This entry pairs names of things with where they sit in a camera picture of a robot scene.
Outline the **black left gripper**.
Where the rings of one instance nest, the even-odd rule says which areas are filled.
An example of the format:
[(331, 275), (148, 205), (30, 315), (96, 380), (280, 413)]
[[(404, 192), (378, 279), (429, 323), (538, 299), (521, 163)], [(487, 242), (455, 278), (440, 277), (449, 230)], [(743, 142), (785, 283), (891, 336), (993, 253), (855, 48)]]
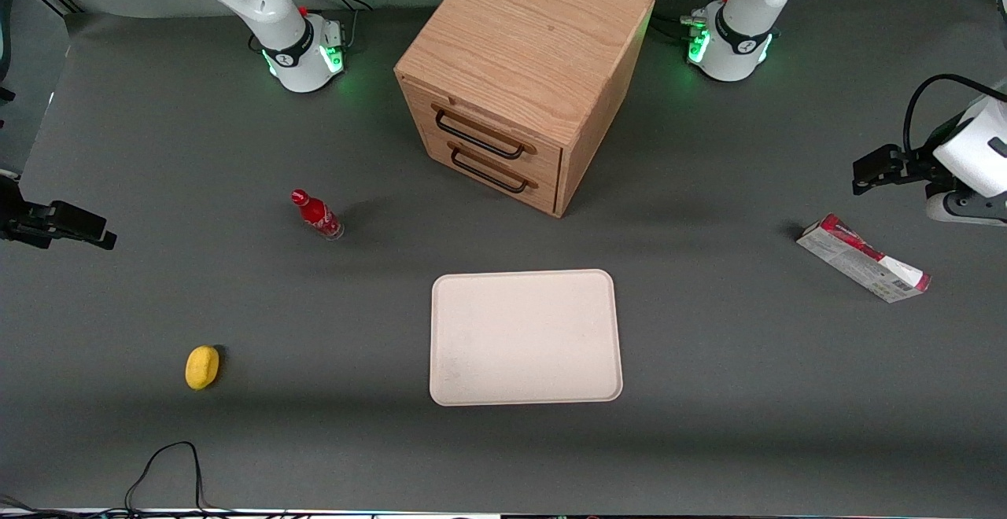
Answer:
[(924, 194), (957, 189), (952, 172), (936, 160), (931, 149), (905, 151), (895, 144), (882, 145), (853, 163), (852, 192), (861, 196), (879, 186), (924, 182)]

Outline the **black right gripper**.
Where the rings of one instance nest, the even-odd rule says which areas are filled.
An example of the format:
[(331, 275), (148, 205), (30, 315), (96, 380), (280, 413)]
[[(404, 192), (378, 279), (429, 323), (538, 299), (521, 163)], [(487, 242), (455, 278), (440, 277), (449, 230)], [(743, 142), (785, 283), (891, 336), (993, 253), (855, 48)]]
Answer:
[(116, 234), (105, 231), (107, 220), (66, 201), (51, 201), (48, 221), (43, 208), (23, 199), (18, 182), (1, 179), (1, 239), (47, 249), (53, 236), (79, 241), (97, 241), (96, 246), (111, 251)]

